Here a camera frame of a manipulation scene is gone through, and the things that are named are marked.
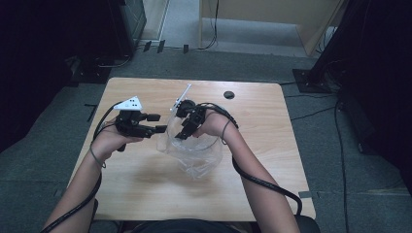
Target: white device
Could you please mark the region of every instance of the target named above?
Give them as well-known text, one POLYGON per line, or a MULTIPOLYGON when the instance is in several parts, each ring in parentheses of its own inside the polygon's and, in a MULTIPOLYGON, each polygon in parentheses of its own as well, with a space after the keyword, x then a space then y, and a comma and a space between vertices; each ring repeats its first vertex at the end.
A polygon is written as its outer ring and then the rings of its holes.
POLYGON ((129 111, 141 111, 143 109, 142 104, 140 104, 139 98, 134 96, 126 101, 117 104, 113 109, 116 110, 129 110, 129 111))

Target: forearm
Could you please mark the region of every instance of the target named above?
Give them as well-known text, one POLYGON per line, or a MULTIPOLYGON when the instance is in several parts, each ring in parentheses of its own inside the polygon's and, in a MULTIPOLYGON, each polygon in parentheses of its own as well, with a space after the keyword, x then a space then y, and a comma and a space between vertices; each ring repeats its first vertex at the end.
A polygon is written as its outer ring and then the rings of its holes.
MULTIPOLYGON (((100 173, 101 167, 89 151, 63 197, 51 213, 45 227, 82 203, 94 189, 100 173)), ((87 232, 90 226, 93 204, 94 198, 73 216, 56 226, 52 232, 87 232)))
MULTIPOLYGON (((277 184, 246 144, 242 135, 230 124, 224 140, 238 166, 247 174, 277 184)), ((262 232, 299 232, 286 197, 276 191, 242 178, 251 209, 262 232)))

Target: wire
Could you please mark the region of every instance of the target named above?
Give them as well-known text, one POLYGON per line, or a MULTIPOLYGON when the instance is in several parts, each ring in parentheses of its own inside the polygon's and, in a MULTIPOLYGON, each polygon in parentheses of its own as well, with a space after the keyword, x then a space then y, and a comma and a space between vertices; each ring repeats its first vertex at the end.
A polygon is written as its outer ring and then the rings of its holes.
MULTIPOLYGON (((369 1, 368 1, 367 7, 366 7, 366 11, 365 11, 365 13, 364 13, 363 25, 362 25, 362 29, 361 29, 361 32, 360 32, 360 43, 359 43, 359 47, 358 47, 358 53, 359 53, 360 50, 361 50, 361 44, 362 44, 362 41, 363 41, 364 29, 365 29, 365 27, 366 27, 367 14, 368 14, 368 12, 369 12, 369 7, 370 7, 370 3, 371 3, 371 2, 372 2, 372 0, 369 0, 369 1)), ((331 65, 331 64, 333 64, 333 63, 337 63, 337 62, 342 62, 342 61, 350 60, 350 59, 352 59, 353 57, 356 57, 356 56, 353 55, 352 57, 342 58, 342 59, 339 59, 339 60, 330 61, 328 64, 326 64, 326 65, 323 67, 323 69, 322 69, 321 72, 319 73, 319 78, 322 78, 322 75, 324 74, 324 72, 326 71, 326 69, 327 69, 327 67, 328 67, 329 65, 331 65)))
POLYGON ((67 218, 72 216, 73 214, 77 213, 79 210, 81 210, 85 205, 87 205, 96 195, 97 191, 100 188, 100 185, 102 183, 102 175, 100 173, 99 180, 97 180, 96 185, 94 186, 93 190, 89 194, 89 196, 77 207, 73 208, 70 210, 68 213, 64 214, 63 216, 59 217, 57 220, 49 224, 47 227, 45 227, 40 233, 46 233, 46 232, 51 232, 57 225, 59 225, 61 222, 65 221, 67 218))
MULTIPOLYGON (((105 125, 104 127, 100 128, 100 125, 102 124, 102 122, 104 121, 104 119, 106 118, 106 116, 113 110, 113 108, 117 105, 113 105, 107 112, 106 114, 100 119, 99 123, 97 124, 96 129, 94 130, 94 134, 93 134, 93 141, 96 139, 96 137, 99 135, 100 132, 103 131, 103 129, 115 125, 115 123, 113 124, 108 124, 105 125)), ((46 233, 46 232, 51 232, 53 229, 55 229, 55 227, 57 225, 59 225, 61 222, 65 221, 67 218, 69 218, 70 216, 72 216, 73 214, 75 214, 76 212, 78 212, 79 210, 81 210, 85 205, 87 205, 96 195, 97 191, 100 188, 100 185, 102 183, 102 175, 100 173, 99 176, 99 180, 97 181, 96 185, 94 186, 93 190, 91 191, 91 193, 88 195, 88 197, 82 202, 80 203, 77 207, 73 208, 72 210, 70 210, 69 212, 67 212, 66 214, 64 214, 63 216, 59 217, 57 220, 55 220, 54 222, 52 222, 51 224, 49 224, 47 227, 45 227, 41 233, 46 233)))
POLYGON ((239 128, 239 125, 237 124, 237 122, 233 118, 233 116, 231 116, 231 114, 228 111, 226 111, 225 109, 223 109, 219 105, 216 105, 216 104, 213 104, 213 103, 201 103, 201 104, 198 104, 196 106, 190 106, 190 107, 182 108, 182 110, 184 110, 184 111, 195 110, 195 109, 206 109, 206 110, 216 111, 219 114, 221 114, 221 115, 227 117, 228 119, 230 119, 230 121, 234 124, 234 126, 236 128, 239 128))
POLYGON ((279 85, 287 85, 287 84, 297 84, 297 82, 288 82, 288 83, 278 83, 279 85))
POLYGON ((211 48, 218 41, 218 26, 217 26, 218 14, 219 14, 219 0, 216 3, 215 25, 213 26, 213 30, 214 30, 215 34, 212 38, 212 41, 209 43, 209 45, 206 48, 199 48, 199 50, 207 50, 207 49, 211 48))
POLYGON ((334 120, 335 120, 336 131, 337 131, 337 135, 339 138, 339 145, 340 145, 340 160, 341 160, 341 166, 342 166, 342 180, 343 180, 343 213, 345 216, 346 232, 349 233, 345 156, 344 156, 343 143, 342 143, 342 134, 339 129, 339 124, 337 122, 337 111, 338 111, 339 103, 340 102, 337 101, 334 107, 334 120))
POLYGON ((144 48, 145 46, 146 46, 146 45, 137 46, 135 50, 139 50, 140 48, 144 48))
POLYGON ((300 200, 300 198, 296 195, 294 195, 293 193, 287 191, 284 188, 281 188, 278 185, 275 185, 273 183, 269 183, 266 181, 263 181, 261 179, 258 179, 256 177, 253 177, 249 174, 247 174, 246 172, 244 172, 239 165, 236 163, 236 160, 234 159, 234 157, 232 156, 232 163, 233 163, 233 167, 236 170, 237 173, 239 173, 240 176, 242 176, 243 178, 245 178, 246 180, 252 182, 252 183, 256 183, 259 184, 261 186, 267 187, 269 189, 271 189, 272 191, 276 191, 279 192, 283 195, 286 195, 288 197, 290 197, 291 199, 293 199, 296 203, 297 203, 297 211, 296 211, 296 215, 300 216, 300 214, 302 213, 302 200, 300 200))
POLYGON ((120 66, 125 65, 129 60, 130 60, 130 56, 128 56, 127 59, 121 64, 117 64, 117 65, 97 65, 97 66, 101 67, 101 68, 118 68, 120 66))
POLYGON ((310 114, 310 115, 299 116, 299 117, 296 117, 296 118, 292 118, 291 121, 292 121, 292 120, 297 120, 297 119, 302 119, 302 118, 311 117, 311 116, 314 116, 314 115, 316 115, 316 114, 323 113, 323 112, 326 112, 326 111, 328 111, 328 110, 331 110, 331 109, 333 109, 333 108, 334 108, 334 107, 330 107, 330 108, 327 108, 327 109, 323 109, 323 110, 317 111, 317 112, 315 112, 315 113, 313 113, 313 114, 310 114))

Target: black stand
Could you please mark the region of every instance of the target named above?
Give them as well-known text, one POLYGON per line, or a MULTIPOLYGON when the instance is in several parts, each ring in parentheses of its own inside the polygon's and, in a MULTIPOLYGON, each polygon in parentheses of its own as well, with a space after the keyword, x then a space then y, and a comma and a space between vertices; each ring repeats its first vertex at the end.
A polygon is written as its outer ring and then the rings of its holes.
POLYGON ((311 83, 308 76, 310 70, 298 70, 293 69, 294 79, 296 80, 297 87, 300 92, 303 93, 330 93, 330 88, 327 83, 311 83))
MULTIPOLYGON (((110 66, 113 64, 113 60, 105 61, 105 65, 110 66)), ((73 74, 71 79, 72 85, 78 83, 106 83, 112 68, 101 67, 97 63, 95 58, 82 59, 79 67, 73 74)))

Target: clear plastic bag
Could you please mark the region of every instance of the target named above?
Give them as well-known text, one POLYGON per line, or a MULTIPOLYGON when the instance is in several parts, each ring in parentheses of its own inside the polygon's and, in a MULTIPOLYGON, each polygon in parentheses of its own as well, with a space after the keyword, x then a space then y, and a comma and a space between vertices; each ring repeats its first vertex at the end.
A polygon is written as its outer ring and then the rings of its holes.
POLYGON ((176 112, 168 119, 166 132, 157 140, 157 150, 169 154, 179 161, 179 167, 193 179, 200 179, 221 163, 223 144, 219 137, 203 134, 186 140, 175 138, 182 131, 181 118, 176 112))

